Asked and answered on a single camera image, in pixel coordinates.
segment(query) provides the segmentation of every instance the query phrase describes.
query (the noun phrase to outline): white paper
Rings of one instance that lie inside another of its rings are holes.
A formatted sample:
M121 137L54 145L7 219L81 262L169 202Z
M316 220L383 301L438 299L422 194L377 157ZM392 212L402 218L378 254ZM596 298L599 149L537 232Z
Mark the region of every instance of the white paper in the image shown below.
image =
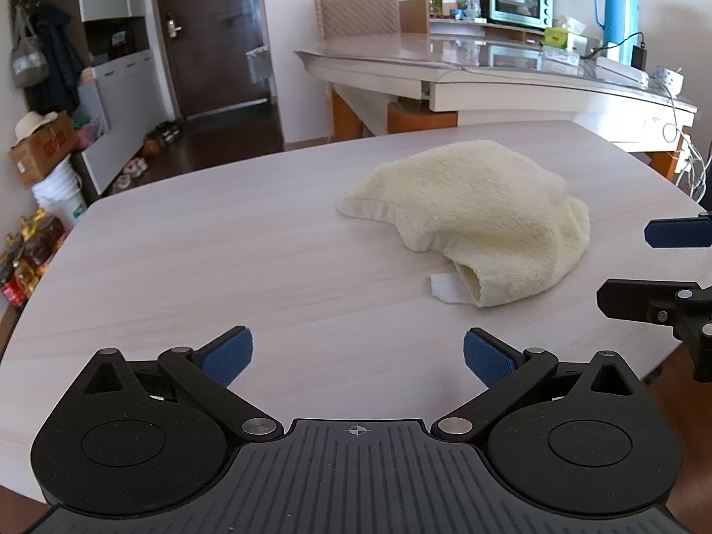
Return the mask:
M430 288L435 297L449 304L472 305L472 297L456 272L430 275Z

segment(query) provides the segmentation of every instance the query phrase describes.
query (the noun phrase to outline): door handle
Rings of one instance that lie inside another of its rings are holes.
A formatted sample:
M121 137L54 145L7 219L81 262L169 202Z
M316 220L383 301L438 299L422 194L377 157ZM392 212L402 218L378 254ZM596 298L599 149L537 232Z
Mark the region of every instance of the door handle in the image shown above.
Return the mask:
M179 26L176 24L176 21L173 18L172 14L168 15L167 25L168 25L168 37L170 37L170 38L178 37L178 32L180 32L183 29L183 26Z

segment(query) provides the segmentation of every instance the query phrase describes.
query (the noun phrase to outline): white table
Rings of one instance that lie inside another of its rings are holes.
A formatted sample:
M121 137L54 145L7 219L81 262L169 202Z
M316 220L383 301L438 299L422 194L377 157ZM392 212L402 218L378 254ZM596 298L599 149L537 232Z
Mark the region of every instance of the white table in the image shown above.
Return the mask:
M676 114L680 129L692 126L697 113L682 98L673 110L662 89L623 85L589 62L568 66L544 58L539 46L513 42L455 35L352 36L297 53L308 73L336 85L376 136L387 133L387 106L398 97L422 101L434 112L457 112L458 126L571 121L626 152L675 151L679 135L667 125Z
M447 305L392 226L340 216L334 202L382 162L492 138L571 182L591 208L592 242L560 285L493 309ZM322 146L202 170L99 201L70 235L0 364L0 484L41 499L33 437L101 348L129 360L194 348L235 324L254 360L231 389L279 419L421 418L427 425L483 385L465 366L475 326L569 361L614 349L639 375L676 346L671 330L607 320L607 278L710 285L709 251L654 251L651 218L699 207L634 157L568 122L487 125Z

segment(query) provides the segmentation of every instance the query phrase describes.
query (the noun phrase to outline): towel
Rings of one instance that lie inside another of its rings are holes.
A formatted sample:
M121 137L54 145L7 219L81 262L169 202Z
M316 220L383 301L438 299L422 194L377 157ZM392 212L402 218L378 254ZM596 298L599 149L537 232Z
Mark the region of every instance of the towel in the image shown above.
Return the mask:
M336 208L394 225L411 251L445 255L458 283L434 275L433 293L478 307L550 289L575 267L590 236L588 208L567 195L563 178L493 141L382 164Z

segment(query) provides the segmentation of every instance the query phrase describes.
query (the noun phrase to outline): hanging bag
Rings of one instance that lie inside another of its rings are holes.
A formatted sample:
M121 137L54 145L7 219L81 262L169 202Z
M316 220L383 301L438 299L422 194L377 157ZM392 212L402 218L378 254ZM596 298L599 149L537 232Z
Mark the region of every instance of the hanging bag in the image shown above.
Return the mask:
M15 88L29 88L49 77L49 65L42 52L42 42L32 28L21 4L15 8L14 48L10 67Z

